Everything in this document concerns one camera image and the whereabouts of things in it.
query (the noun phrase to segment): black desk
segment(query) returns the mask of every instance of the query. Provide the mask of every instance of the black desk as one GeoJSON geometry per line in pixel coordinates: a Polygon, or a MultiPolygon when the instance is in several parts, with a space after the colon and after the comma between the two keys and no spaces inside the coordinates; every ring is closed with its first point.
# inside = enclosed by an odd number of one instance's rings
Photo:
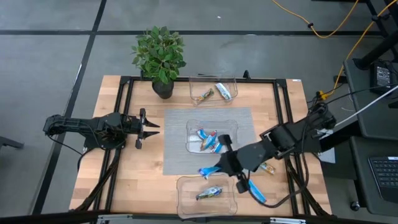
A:
{"type": "MultiPolygon", "coordinates": [[[[393,65],[398,70],[398,63],[393,63],[393,65]]],[[[351,92],[370,87],[369,70],[357,68],[353,60],[344,62],[344,70],[351,92]]],[[[379,95],[369,90],[353,94],[352,99],[355,110],[359,111],[377,97],[379,95]]],[[[351,124],[342,124],[345,127],[321,141],[322,149],[330,149],[337,144],[347,141],[350,136],[398,141],[398,109],[388,107],[389,103],[397,100],[383,98],[358,114],[358,121],[351,124]]]]}
{"type": "Polygon", "coordinates": [[[361,207],[367,207],[372,214],[398,217],[398,203],[381,198],[368,162],[369,157],[398,155],[398,142],[351,137],[349,144],[358,178],[356,188],[361,207]]]}
{"type": "MultiPolygon", "coordinates": [[[[344,62],[345,74],[351,91],[370,87],[370,71],[358,69],[353,60],[344,62]]],[[[353,94],[355,110],[364,108],[379,95],[370,91],[353,94]]],[[[388,104],[396,100],[383,98],[362,113],[357,115],[359,128],[364,137],[388,140],[398,140],[398,109],[388,108],[388,104]]]]}

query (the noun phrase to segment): yellow cable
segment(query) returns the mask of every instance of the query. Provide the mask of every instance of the yellow cable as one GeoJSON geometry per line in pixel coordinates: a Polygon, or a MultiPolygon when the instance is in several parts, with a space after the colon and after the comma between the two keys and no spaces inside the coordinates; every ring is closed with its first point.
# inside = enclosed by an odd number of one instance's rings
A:
{"type": "MultiPolygon", "coordinates": [[[[301,18],[301,19],[302,19],[304,22],[306,22],[307,24],[310,24],[310,22],[307,21],[304,17],[302,17],[302,16],[300,16],[300,15],[298,15],[298,14],[296,14],[296,13],[294,13],[294,12],[292,12],[292,11],[286,9],[286,8],[284,8],[284,7],[281,6],[279,3],[277,3],[275,0],[272,0],[272,1],[273,1],[277,6],[279,6],[281,9],[285,10],[286,12],[288,12],[288,13],[294,15],[294,16],[297,16],[297,17],[301,18]]],[[[340,29],[340,27],[346,22],[346,20],[349,18],[349,16],[351,15],[352,11],[354,10],[355,6],[357,5],[358,1],[359,1],[359,0],[356,0],[356,2],[354,3],[354,6],[351,8],[351,10],[350,10],[349,13],[347,14],[347,16],[344,18],[343,22],[341,22],[341,24],[337,27],[337,29],[336,29],[335,31],[333,31],[332,33],[330,33],[329,35],[326,35],[326,36],[319,35],[319,34],[316,32],[316,30],[313,28],[313,26],[311,26],[311,30],[312,30],[312,31],[315,33],[315,35],[316,35],[317,37],[319,37],[319,38],[326,39],[326,38],[331,37],[331,36],[332,36],[333,34],[335,34],[335,32],[337,32],[338,29],[340,29]]],[[[398,0],[393,0],[392,2],[390,2],[390,4],[388,4],[377,16],[380,17],[381,14],[383,14],[383,12],[385,12],[391,5],[393,5],[393,4],[396,3],[397,1],[398,1],[398,0]]],[[[359,40],[357,41],[357,43],[354,45],[354,47],[351,49],[351,51],[350,51],[349,54],[347,55],[346,60],[349,59],[349,57],[351,56],[351,54],[354,52],[355,48],[356,48],[356,47],[358,46],[358,44],[362,41],[363,37],[364,37],[365,34],[368,32],[368,30],[373,26],[373,24],[374,24],[374,22],[371,22],[371,23],[368,25],[368,28],[366,28],[366,30],[363,32],[362,36],[359,38],[359,40]]],[[[343,69],[344,69],[344,66],[341,66],[340,71],[339,71],[338,76],[337,76],[337,79],[336,79],[336,82],[335,82],[335,85],[334,85],[334,87],[333,87],[333,90],[332,90],[330,93],[322,94],[322,95],[321,95],[321,98],[322,98],[323,100],[325,100],[328,96],[334,94],[335,89],[336,89],[336,87],[337,87],[338,80],[339,80],[341,74],[343,73],[343,69]]]]}
{"type": "MultiPolygon", "coordinates": [[[[397,1],[398,1],[398,0],[393,0],[393,1],[392,1],[390,4],[388,4],[377,16],[380,17],[381,14],[383,14],[383,12],[385,12],[391,5],[393,5],[393,4],[396,3],[397,1]]],[[[373,24],[374,24],[374,22],[372,21],[372,22],[368,25],[368,28],[366,28],[366,30],[363,32],[362,36],[359,38],[359,40],[356,42],[356,44],[354,45],[354,47],[353,47],[353,48],[351,49],[351,51],[348,53],[348,55],[347,55],[347,57],[346,57],[346,60],[349,59],[349,57],[351,56],[351,54],[354,52],[355,48],[358,46],[358,44],[360,43],[360,41],[363,39],[363,37],[365,36],[365,34],[368,32],[368,30],[373,26],[373,24]]],[[[341,66],[340,72],[338,73],[338,76],[337,76],[337,78],[336,78],[335,85],[334,85],[334,87],[333,87],[333,91],[330,92],[330,93],[328,93],[328,94],[321,95],[321,98],[322,98],[322,99],[325,100],[328,96],[332,95],[332,94],[335,92],[335,89],[336,89],[336,87],[337,87],[338,80],[339,80],[341,74],[343,73],[343,68],[344,68],[344,66],[341,66]]]]}
{"type": "MultiPolygon", "coordinates": [[[[306,22],[307,24],[310,24],[310,22],[307,21],[304,17],[302,17],[302,16],[300,16],[300,15],[298,15],[298,14],[296,14],[296,13],[294,13],[294,12],[292,12],[292,11],[286,9],[286,8],[284,8],[284,7],[281,6],[279,3],[277,3],[275,0],[272,0],[272,1],[273,1],[277,6],[279,6],[281,9],[285,10],[286,12],[288,12],[288,13],[294,15],[294,16],[297,16],[297,17],[301,18],[301,19],[302,19],[304,22],[306,22]]],[[[330,33],[329,35],[326,35],[326,36],[319,35],[319,34],[317,33],[317,31],[313,28],[313,26],[311,26],[311,30],[312,30],[312,31],[314,32],[314,34],[315,34],[317,37],[319,37],[319,38],[326,39],[326,38],[331,37],[331,36],[332,36],[333,34],[335,34],[335,32],[337,32],[337,31],[341,28],[341,26],[347,21],[347,19],[348,19],[349,16],[351,15],[351,13],[354,11],[355,6],[357,5],[358,2],[359,2],[359,0],[356,0],[356,2],[354,3],[353,7],[351,8],[351,10],[350,10],[349,13],[347,14],[347,16],[344,18],[343,22],[341,22],[341,24],[337,27],[337,29],[335,29],[335,31],[333,31],[333,32],[330,33]]]]}

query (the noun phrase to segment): gray floor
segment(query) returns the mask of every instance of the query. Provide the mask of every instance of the gray floor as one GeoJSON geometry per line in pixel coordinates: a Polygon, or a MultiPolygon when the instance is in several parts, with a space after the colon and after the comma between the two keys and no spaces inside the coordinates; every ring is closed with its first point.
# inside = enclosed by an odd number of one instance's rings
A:
{"type": "MultiPolygon", "coordinates": [[[[279,2],[314,22],[318,30],[333,30],[352,6],[309,0],[279,2]]],[[[374,3],[380,11],[383,3],[374,3]]],[[[99,5],[100,0],[3,0],[0,29],[91,30],[99,5]]],[[[360,4],[343,30],[363,30],[369,18],[366,6],[360,4]]],[[[143,30],[153,25],[179,30],[307,30],[299,18],[282,11],[271,1],[260,0],[109,0],[99,29],[143,30]]],[[[241,75],[247,69],[252,77],[299,78],[307,99],[317,90],[333,87],[333,75],[337,75],[358,39],[241,35],[186,35],[183,38],[187,45],[184,49],[187,66],[180,73],[184,76],[241,75]]],[[[87,35],[0,35],[0,136],[25,142],[22,150],[9,147],[0,150],[0,217],[30,212],[52,145],[45,138],[42,126],[47,116],[63,113],[87,41],[87,35]]],[[[365,38],[354,56],[364,55],[380,41],[380,38],[365,38]]],[[[129,46],[134,43],[132,35],[96,37],[74,117],[91,117],[103,75],[138,75],[138,70],[131,65],[129,46]]],[[[344,86],[334,97],[347,91],[344,86]]],[[[353,105],[349,98],[344,98],[331,104],[330,109],[342,120],[352,113],[353,105]]],[[[83,138],[67,134],[65,143],[81,149],[83,138]]],[[[67,211],[76,179],[76,162],[76,154],[63,148],[43,212],[67,211]]],[[[352,212],[348,202],[356,196],[351,182],[326,178],[326,187],[332,211],[339,217],[398,222],[397,218],[371,215],[366,209],[352,212]]]]}

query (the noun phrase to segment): clear plastic container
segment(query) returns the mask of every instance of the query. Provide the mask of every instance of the clear plastic container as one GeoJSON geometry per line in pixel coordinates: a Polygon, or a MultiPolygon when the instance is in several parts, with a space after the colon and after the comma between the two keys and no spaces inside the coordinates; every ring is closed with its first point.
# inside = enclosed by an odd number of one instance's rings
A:
{"type": "Polygon", "coordinates": [[[177,191],[177,213],[182,219],[234,215],[238,209],[234,178],[226,174],[211,175],[208,180],[202,176],[181,177],[177,181],[177,191]],[[214,186],[222,187],[223,191],[217,196],[196,200],[198,194],[214,186]]]}
{"type": "MultiPolygon", "coordinates": [[[[197,131],[203,128],[206,135],[212,131],[217,131],[217,136],[222,134],[229,134],[232,140],[232,148],[239,149],[238,144],[238,123],[235,120],[227,121],[198,121],[190,119],[187,122],[187,141],[186,146],[188,152],[200,154],[213,154],[211,148],[201,150],[202,139],[199,138],[197,131]]],[[[223,146],[219,153],[226,152],[226,147],[223,146]]]]}
{"type": "Polygon", "coordinates": [[[238,95],[235,77],[216,77],[213,75],[202,75],[200,77],[189,77],[190,96],[194,106],[220,106],[231,104],[238,95]],[[230,98],[225,99],[221,95],[216,84],[221,83],[229,92],[230,98]],[[201,96],[213,90],[213,94],[208,98],[201,100],[201,96]]]}

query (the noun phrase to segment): wooden tabletop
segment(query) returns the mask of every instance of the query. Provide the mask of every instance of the wooden tabletop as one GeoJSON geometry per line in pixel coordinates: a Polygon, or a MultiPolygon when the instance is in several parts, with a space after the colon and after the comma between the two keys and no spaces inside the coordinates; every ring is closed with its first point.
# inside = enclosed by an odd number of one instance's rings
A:
{"type": "MultiPolygon", "coordinates": [[[[119,80],[120,76],[115,75],[103,77],[94,117],[104,116],[113,112],[119,80]]],[[[303,86],[300,80],[287,80],[287,86],[294,121],[298,121],[307,114],[303,86]]],[[[230,105],[222,107],[250,107],[256,137],[259,141],[259,134],[277,125],[272,84],[238,83],[238,91],[239,94],[234,101],[230,105]]],[[[126,92],[127,85],[123,91],[124,96],[120,111],[123,111],[126,92]]],[[[287,121],[282,89],[280,89],[279,93],[284,121],[287,121]]],[[[146,131],[156,130],[160,131],[160,134],[145,139],[142,142],[141,150],[134,147],[135,135],[131,134],[127,137],[126,147],[121,153],[111,211],[119,213],[177,214],[176,184],[181,175],[163,175],[164,110],[194,108],[189,94],[189,83],[175,82],[173,96],[163,100],[154,93],[151,82],[134,82],[129,114],[138,115],[140,108],[146,109],[149,121],[160,125],[160,128],[157,129],[145,127],[146,131]]],[[[308,189],[322,208],[331,213],[320,163],[311,154],[306,155],[310,170],[308,189]]],[[[103,150],[94,149],[83,158],[70,208],[79,206],[97,184],[103,156],[103,150]]],[[[271,159],[267,162],[276,168],[275,175],[257,172],[251,176],[251,179],[266,196],[267,204],[275,204],[289,193],[285,165],[283,160],[271,159]]],[[[107,191],[108,185],[105,185],[100,208],[104,208],[107,191]]],[[[235,197],[238,204],[236,215],[292,215],[290,200],[278,208],[270,209],[258,205],[247,192],[243,194],[236,193],[235,197]]],[[[297,197],[297,201],[299,211],[303,212],[300,196],[297,197]]]]}

